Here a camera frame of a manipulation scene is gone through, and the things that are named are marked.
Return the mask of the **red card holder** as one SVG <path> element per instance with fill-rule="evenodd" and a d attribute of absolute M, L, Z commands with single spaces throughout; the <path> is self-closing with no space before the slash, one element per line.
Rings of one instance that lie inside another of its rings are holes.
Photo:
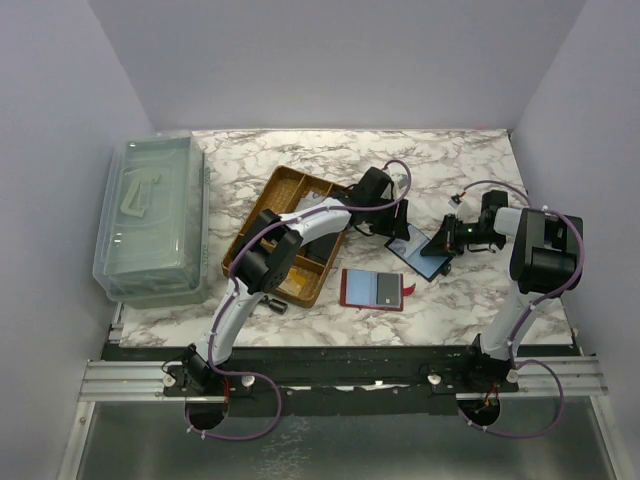
<path fill-rule="evenodd" d="M 341 275 L 340 305 L 350 308 L 401 312 L 404 309 L 404 300 L 413 294 L 415 284 L 402 285 L 402 303 L 397 309 L 384 308 L 376 305 L 376 280 L 380 272 L 357 269 L 343 269 Z"/>

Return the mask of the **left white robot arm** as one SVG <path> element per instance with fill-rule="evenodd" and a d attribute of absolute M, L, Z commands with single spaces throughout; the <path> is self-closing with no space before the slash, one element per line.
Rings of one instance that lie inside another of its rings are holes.
<path fill-rule="evenodd" d="M 405 173 L 401 193 L 387 167 L 371 167 L 358 183 L 329 193 L 314 206 L 286 214 L 261 211 L 232 254 L 212 327 L 184 351 L 182 364 L 189 378 L 203 388 L 214 376 L 229 374 L 219 366 L 230 358 L 237 335 L 258 303 L 285 280 L 302 247 L 362 223 L 372 226 L 376 235 L 406 239 L 406 196 L 412 176 L 409 170 Z"/>

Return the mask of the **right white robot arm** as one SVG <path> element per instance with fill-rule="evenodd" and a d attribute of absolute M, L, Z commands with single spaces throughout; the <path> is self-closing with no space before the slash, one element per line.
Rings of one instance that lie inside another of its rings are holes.
<path fill-rule="evenodd" d="M 460 256 L 470 246 L 503 249 L 513 240 L 506 299 L 476 344 L 486 358 L 513 363 L 536 316 L 554 299 L 574 289 L 584 259 L 584 221 L 546 209 L 509 206 L 508 194 L 491 190 L 482 196 L 478 220 L 463 222 L 447 214 L 423 257 Z"/>

